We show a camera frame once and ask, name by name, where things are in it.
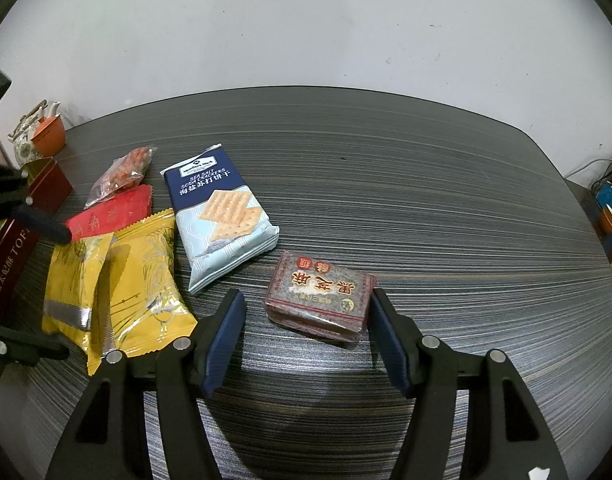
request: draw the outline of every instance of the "red snack package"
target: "red snack package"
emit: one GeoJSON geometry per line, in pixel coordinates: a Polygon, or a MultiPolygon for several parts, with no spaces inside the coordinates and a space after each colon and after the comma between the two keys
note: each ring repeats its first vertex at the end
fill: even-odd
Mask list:
{"type": "Polygon", "coordinates": [[[266,313],[288,328],[356,342],[374,285],[372,274],[284,250],[268,286],[266,313]]]}
{"type": "Polygon", "coordinates": [[[145,217],[152,208],[152,186],[137,186],[66,220],[72,241],[120,231],[145,217]]]}
{"type": "Polygon", "coordinates": [[[146,174],[156,148],[145,146],[136,148],[128,155],[115,160],[110,168],[94,183],[86,208],[99,202],[105,202],[116,194],[138,186],[146,174]]]}

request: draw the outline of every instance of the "white cable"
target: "white cable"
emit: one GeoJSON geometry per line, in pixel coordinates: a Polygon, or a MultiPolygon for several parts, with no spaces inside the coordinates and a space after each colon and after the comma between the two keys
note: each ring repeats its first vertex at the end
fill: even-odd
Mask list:
{"type": "Polygon", "coordinates": [[[576,173],[579,173],[582,170],[585,170],[587,167],[589,167],[591,164],[595,163],[595,162],[599,162],[600,160],[608,160],[610,162],[612,162],[612,158],[595,158],[593,160],[591,160],[588,164],[586,164],[585,166],[582,166],[581,168],[579,168],[578,170],[573,171],[572,173],[568,173],[566,175],[564,175],[564,178],[569,178],[571,176],[573,176],[576,173]]]}

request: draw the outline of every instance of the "blue gripper pad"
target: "blue gripper pad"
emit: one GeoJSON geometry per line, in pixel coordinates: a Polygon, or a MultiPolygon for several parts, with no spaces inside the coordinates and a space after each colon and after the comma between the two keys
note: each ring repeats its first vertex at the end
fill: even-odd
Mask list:
{"type": "Polygon", "coordinates": [[[371,294],[368,330],[377,343],[390,384],[404,397],[412,397],[421,381],[416,345],[421,333],[412,319],[397,314],[381,288],[371,294]]]}
{"type": "Polygon", "coordinates": [[[236,288],[228,291],[215,314],[199,320],[194,361],[204,398],[222,385],[245,320],[246,298],[236,288]]]}

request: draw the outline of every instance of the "cracker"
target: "cracker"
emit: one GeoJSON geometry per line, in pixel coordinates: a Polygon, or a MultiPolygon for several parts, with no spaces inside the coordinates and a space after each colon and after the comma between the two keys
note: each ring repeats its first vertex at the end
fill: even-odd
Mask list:
{"type": "Polygon", "coordinates": [[[236,238],[238,236],[249,235],[259,222],[262,209],[260,207],[249,207],[244,210],[244,217],[239,224],[229,224],[220,222],[211,236],[211,242],[223,238],[236,238]]]}
{"type": "Polygon", "coordinates": [[[250,191],[215,189],[203,207],[199,218],[217,223],[239,225],[246,214],[250,191]]]}

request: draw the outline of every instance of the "white wall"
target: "white wall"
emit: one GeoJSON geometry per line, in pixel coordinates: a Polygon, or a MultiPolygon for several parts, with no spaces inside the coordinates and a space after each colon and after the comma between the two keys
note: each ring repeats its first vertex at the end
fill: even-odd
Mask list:
{"type": "Polygon", "coordinates": [[[612,28],[593,0],[19,0],[0,69],[4,135],[43,98],[79,124],[180,94],[308,84],[496,118],[561,173],[612,156],[612,28]]]}

